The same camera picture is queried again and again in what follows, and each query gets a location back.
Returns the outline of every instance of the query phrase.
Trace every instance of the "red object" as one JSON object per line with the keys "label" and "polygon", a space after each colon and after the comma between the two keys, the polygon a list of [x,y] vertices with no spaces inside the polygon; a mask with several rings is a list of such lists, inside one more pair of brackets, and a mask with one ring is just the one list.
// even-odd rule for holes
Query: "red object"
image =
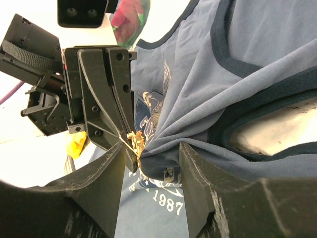
{"label": "red object", "polygon": [[141,0],[122,0],[111,21],[118,44],[128,41],[138,30],[139,15],[143,15]]}

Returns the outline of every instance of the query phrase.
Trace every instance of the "black camera housing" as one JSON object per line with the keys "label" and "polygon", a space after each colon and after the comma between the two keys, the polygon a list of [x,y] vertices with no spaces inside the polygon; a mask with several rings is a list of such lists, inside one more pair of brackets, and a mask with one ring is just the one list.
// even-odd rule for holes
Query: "black camera housing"
{"label": "black camera housing", "polygon": [[98,28],[106,13],[114,13],[118,0],[58,0],[57,19],[61,27]]}

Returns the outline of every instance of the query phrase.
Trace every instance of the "cable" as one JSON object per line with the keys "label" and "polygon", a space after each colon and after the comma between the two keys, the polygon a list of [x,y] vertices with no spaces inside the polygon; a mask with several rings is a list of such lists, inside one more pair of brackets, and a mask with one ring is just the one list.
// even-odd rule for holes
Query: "cable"
{"label": "cable", "polygon": [[20,81],[14,88],[12,88],[3,98],[0,99],[0,105],[2,105],[6,100],[8,100],[10,97],[12,97],[16,91],[19,90],[19,88],[22,87],[24,82]]}

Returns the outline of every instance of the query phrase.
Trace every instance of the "white surface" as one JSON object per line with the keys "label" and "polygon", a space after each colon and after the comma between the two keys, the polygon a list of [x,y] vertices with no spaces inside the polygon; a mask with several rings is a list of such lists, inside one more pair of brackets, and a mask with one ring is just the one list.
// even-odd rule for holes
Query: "white surface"
{"label": "white surface", "polygon": [[80,169],[81,167],[88,164],[95,149],[96,149],[96,145],[94,145],[93,143],[89,143],[88,145],[86,145],[80,157],[78,159],[74,159],[75,168]]}
{"label": "white surface", "polygon": [[274,155],[317,141],[317,98],[290,105],[238,129],[230,142],[242,151]]}
{"label": "white surface", "polygon": [[0,145],[0,179],[19,187],[43,186],[64,176],[66,137],[29,137]]}
{"label": "white surface", "polygon": [[160,40],[173,27],[189,2],[190,0],[151,0],[147,22],[135,44],[139,39],[149,43]]}
{"label": "white surface", "polygon": [[[5,3],[0,16],[2,42],[14,14],[25,17],[59,37],[62,48],[74,45],[115,45],[116,41],[108,19],[99,29],[65,29],[57,24],[57,0],[11,0]],[[0,97],[19,81],[0,72]],[[24,95],[31,88],[24,85],[12,98],[0,106],[0,179],[20,187],[45,185],[64,175],[66,161],[65,134],[45,137],[28,120],[20,116],[28,103]],[[86,159],[78,159],[77,167]]]}

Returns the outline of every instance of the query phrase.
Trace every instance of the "yellow object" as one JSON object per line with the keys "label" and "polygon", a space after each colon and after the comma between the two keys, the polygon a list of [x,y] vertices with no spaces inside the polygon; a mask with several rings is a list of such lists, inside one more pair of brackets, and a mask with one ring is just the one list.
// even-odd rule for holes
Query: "yellow object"
{"label": "yellow object", "polygon": [[82,131],[82,132],[72,134],[70,135],[70,137],[71,137],[71,140],[67,144],[67,147],[66,147],[67,154],[71,156],[73,159],[78,159],[83,150],[85,141],[87,139],[87,133],[85,131]]}

